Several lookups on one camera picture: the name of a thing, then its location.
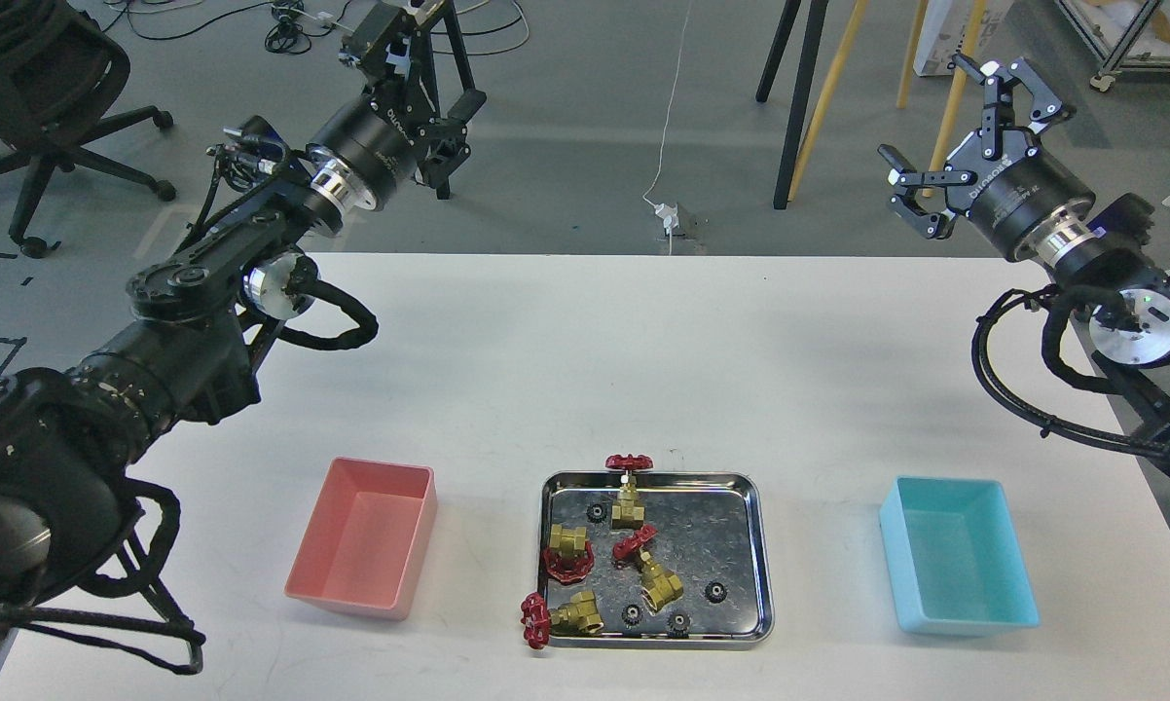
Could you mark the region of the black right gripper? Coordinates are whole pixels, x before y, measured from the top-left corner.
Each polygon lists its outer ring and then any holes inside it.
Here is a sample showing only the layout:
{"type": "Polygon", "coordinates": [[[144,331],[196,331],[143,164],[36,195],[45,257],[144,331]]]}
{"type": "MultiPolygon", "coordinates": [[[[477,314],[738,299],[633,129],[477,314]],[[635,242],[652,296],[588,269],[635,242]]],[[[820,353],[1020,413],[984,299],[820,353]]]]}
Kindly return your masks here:
{"type": "Polygon", "coordinates": [[[1095,191],[1047,154],[1040,140],[1044,129],[1069,121],[1076,108],[1058,97],[1027,59],[978,63],[954,54],[954,66],[984,88],[980,126],[947,157],[951,171],[916,171],[896,147],[878,145],[892,166],[889,209],[928,240],[949,239],[964,214],[1009,262],[1033,257],[1025,239],[1042,219],[1058,208],[1083,217],[1096,202],[1095,191]],[[1017,124],[1013,95],[1020,88],[1033,98],[1026,126],[1017,124]],[[949,209],[924,209],[918,192],[927,188],[947,190],[949,209]]]}

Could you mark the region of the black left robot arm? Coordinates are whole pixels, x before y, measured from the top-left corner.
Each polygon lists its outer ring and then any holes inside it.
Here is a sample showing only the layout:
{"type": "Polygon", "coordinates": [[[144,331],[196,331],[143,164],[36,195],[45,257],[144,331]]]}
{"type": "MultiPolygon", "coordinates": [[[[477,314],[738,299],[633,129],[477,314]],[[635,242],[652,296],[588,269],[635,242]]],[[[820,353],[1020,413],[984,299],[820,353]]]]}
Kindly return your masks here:
{"type": "Polygon", "coordinates": [[[131,325],[69,371],[0,376],[0,665],[21,628],[201,671],[205,635],[161,582],[180,502],[128,466],[177,422],[259,403],[274,343],[340,351],[376,338],[376,316],[323,282],[300,239],[338,234],[350,209],[380,209],[401,183],[446,199],[486,102],[452,1],[376,4],[340,62],[364,88],[305,147],[261,119],[212,147],[214,181],[238,199],[204,205],[174,254],[130,279],[131,325]],[[170,635],[188,660],[82,626],[170,635]]]}

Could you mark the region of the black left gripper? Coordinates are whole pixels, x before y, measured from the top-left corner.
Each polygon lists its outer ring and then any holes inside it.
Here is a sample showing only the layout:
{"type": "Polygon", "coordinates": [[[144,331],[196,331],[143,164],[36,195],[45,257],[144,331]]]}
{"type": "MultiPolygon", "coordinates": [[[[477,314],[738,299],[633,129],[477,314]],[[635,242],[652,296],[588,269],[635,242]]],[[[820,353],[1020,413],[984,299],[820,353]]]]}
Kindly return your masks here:
{"type": "MultiPolygon", "coordinates": [[[[412,56],[432,46],[432,30],[455,1],[379,1],[345,30],[340,64],[381,71],[388,55],[412,56]]],[[[443,110],[433,68],[415,59],[406,75],[388,68],[340,106],[308,143],[310,187],[337,211],[380,211],[402,183],[450,197],[449,177],[469,159],[468,125],[487,94],[464,90],[443,110]]]]}

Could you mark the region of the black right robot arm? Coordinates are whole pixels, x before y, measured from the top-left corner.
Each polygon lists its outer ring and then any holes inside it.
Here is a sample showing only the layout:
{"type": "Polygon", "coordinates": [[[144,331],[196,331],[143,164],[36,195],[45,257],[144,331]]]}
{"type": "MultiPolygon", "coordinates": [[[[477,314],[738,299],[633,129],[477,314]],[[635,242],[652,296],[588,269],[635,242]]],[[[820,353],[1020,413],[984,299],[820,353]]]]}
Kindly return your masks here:
{"type": "Polygon", "coordinates": [[[1069,121],[1033,63],[955,66],[984,89],[980,125],[940,171],[920,172],[896,147],[879,154],[892,166],[892,212],[929,240],[945,239],[958,219],[980,231],[1009,262],[1035,259],[1049,274],[1040,291],[1009,291],[976,322],[971,362],[987,394],[1034,424],[1042,435],[1145,458],[1170,479],[1170,396],[1149,378],[1170,365],[1170,268],[1143,253],[1152,206],[1120,195],[1097,217],[1095,192],[1042,147],[1044,129],[1069,121]],[[1141,418],[1133,434],[1066,421],[1017,396],[989,356],[993,328],[1018,305],[1042,308],[1041,359],[1052,376],[1089,393],[1122,396],[1141,418]]]}

